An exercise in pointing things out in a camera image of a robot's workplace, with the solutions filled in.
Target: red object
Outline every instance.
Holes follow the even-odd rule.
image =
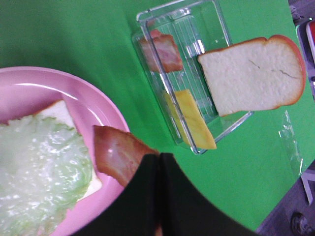
[[[171,71],[182,70],[183,61],[173,36],[170,34],[163,34],[157,29],[151,31],[150,35],[153,39],[154,46],[164,71],[168,73]],[[145,38],[142,38],[139,40],[139,43],[149,69],[151,71],[159,72],[158,64],[155,61],[149,42]]]
[[[98,171],[125,187],[145,154],[157,154],[133,134],[111,126],[94,125],[94,155]]]

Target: bread slice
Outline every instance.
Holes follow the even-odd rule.
[[[198,57],[219,116],[292,105],[306,68],[297,45],[283,35],[260,37]]]
[[[40,110],[37,113],[35,113],[35,115],[37,115],[37,114],[42,115],[45,118],[46,117],[54,117],[54,118],[56,118],[56,120],[58,122],[65,123],[69,127],[75,128],[73,119],[72,119],[72,117],[71,117],[71,115],[67,109],[65,101],[63,101],[63,100],[56,101],[55,103],[48,106],[47,108]],[[84,194],[84,196],[79,200],[82,200],[82,199],[88,197],[89,195],[91,195],[94,192],[96,192],[97,190],[99,190],[101,187],[102,187],[102,182],[97,177],[95,170],[93,168],[92,169],[92,180],[90,182],[90,185],[89,185],[86,193]]]

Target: green surface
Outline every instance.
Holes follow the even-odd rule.
[[[220,209],[255,229],[296,180],[278,131],[288,110],[309,165],[315,157],[314,102],[309,84],[293,106],[256,112],[196,156],[175,146],[132,45],[136,13],[165,0],[1,1],[0,67],[31,65],[81,77],[109,96],[131,132],[175,154],[195,186]],[[232,41],[283,34],[298,39],[286,0],[222,0]]]

